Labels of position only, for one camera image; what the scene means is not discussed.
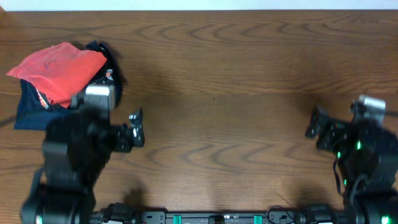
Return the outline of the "orange printed t-shirt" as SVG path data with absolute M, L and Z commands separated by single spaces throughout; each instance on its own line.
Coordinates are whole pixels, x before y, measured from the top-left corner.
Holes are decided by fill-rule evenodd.
M 27 56 L 7 75 L 31 83 L 52 105 L 67 108 L 106 61 L 101 52 L 62 42 Z

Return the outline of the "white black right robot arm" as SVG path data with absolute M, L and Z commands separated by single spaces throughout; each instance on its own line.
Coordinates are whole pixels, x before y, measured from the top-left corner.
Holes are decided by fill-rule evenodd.
M 296 223 L 397 223 L 397 136 L 382 127 L 385 109 L 353 103 L 352 121 L 314 107 L 305 136 L 335 155 L 333 172 L 344 209 L 308 206 Z

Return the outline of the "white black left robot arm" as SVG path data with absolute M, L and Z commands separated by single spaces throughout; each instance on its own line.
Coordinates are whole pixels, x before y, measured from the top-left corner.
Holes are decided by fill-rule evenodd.
M 129 124 L 112 125 L 114 99 L 113 94 L 79 93 L 72 97 L 74 112 L 49 123 L 42 144 L 44 164 L 21 207 L 22 223 L 141 222 L 139 212 L 123 203 L 94 211 L 93 189 L 112 153 L 129 153 L 145 143 L 143 110 L 130 114 Z

